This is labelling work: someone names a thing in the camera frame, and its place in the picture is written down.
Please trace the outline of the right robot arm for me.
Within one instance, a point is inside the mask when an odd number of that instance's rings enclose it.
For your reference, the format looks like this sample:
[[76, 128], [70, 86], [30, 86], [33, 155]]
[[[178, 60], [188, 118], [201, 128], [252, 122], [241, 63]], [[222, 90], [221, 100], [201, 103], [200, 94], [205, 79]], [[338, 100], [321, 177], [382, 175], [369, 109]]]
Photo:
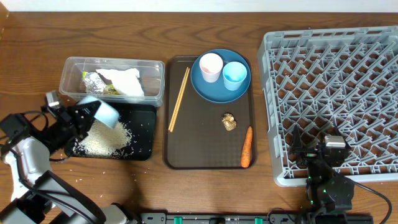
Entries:
[[354, 184], [349, 178], [333, 170], [348, 157], [351, 147], [336, 129], [335, 135], [327, 135], [323, 141], [310, 147], [304, 145], [299, 127], [294, 126], [289, 155], [295, 156], [296, 165], [306, 168], [306, 197], [312, 204], [297, 215], [295, 223], [347, 223], [345, 211], [352, 209]]

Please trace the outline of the white napkin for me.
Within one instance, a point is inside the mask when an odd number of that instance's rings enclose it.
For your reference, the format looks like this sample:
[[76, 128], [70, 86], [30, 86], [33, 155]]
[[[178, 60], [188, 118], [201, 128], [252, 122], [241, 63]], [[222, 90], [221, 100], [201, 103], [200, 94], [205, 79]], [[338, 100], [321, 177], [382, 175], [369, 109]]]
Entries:
[[105, 79], [110, 80], [114, 89], [120, 95], [144, 96], [144, 91], [139, 81], [140, 73], [138, 69], [97, 69], [96, 72], [102, 75]]

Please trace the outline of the pile of white rice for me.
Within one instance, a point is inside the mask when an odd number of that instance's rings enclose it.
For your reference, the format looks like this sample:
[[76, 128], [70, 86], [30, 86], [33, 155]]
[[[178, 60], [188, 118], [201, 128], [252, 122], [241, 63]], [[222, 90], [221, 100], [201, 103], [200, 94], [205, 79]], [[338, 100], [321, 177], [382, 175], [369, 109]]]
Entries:
[[83, 157], [109, 158], [119, 156], [118, 150], [130, 145], [132, 132], [126, 124], [117, 122], [110, 128], [100, 121], [95, 121], [84, 140], [75, 141], [73, 152]]

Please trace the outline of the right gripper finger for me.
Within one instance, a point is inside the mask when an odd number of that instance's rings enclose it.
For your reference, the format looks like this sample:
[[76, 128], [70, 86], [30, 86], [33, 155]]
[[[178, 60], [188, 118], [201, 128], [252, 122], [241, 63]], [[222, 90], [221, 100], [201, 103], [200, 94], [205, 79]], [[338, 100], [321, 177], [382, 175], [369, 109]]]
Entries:
[[344, 136], [340, 133], [339, 129], [335, 126], [334, 127], [334, 132], [337, 136], [339, 136], [345, 143], [345, 146], [349, 146], [348, 142], [346, 141], [346, 139], [344, 138]]
[[299, 127], [296, 124], [292, 131], [293, 140], [292, 140], [292, 149], [302, 149], [302, 141], [300, 138]]

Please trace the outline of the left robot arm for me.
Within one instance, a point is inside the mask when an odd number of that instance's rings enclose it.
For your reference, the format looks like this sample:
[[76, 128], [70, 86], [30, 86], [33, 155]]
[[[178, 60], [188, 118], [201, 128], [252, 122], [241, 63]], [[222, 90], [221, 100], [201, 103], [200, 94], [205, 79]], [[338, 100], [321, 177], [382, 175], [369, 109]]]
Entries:
[[119, 113], [93, 98], [73, 106], [47, 100], [37, 116], [51, 114], [53, 125], [38, 130], [25, 113], [9, 114], [1, 121], [8, 138], [1, 145], [1, 159], [12, 170], [14, 184], [10, 204], [1, 211], [1, 223], [41, 223], [53, 207], [61, 213], [53, 223], [142, 223], [140, 216], [113, 203], [101, 209], [90, 198], [54, 174], [50, 156], [73, 140], [82, 140], [95, 121], [115, 127]]

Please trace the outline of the light blue bowl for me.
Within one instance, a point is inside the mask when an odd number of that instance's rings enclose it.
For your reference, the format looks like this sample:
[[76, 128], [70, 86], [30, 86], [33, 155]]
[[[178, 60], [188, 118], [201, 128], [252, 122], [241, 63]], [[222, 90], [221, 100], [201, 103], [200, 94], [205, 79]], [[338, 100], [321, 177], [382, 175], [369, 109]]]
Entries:
[[94, 96], [86, 96], [82, 100], [80, 100], [77, 104], [83, 105], [83, 104], [92, 103], [95, 101], [100, 102], [100, 106], [94, 115], [95, 119], [102, 122], [107, 127], [114, 129], [116, 127], [116, 124], [119, 120], [120, 115], [119, 115], [119, 112], [116, 109], [114, 109], [112, 106], [110, 106], [103, 100], [96, 98]]

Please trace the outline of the foil and yellow snack wrapper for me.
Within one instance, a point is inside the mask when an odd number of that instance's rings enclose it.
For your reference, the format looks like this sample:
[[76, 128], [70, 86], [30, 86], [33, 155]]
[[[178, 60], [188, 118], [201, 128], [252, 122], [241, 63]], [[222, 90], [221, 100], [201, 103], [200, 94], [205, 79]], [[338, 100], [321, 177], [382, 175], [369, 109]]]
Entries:
[[82, 80], [86, 93], [97, 95], [119, 95], [111, 80], [96, 72], [83, 72]]

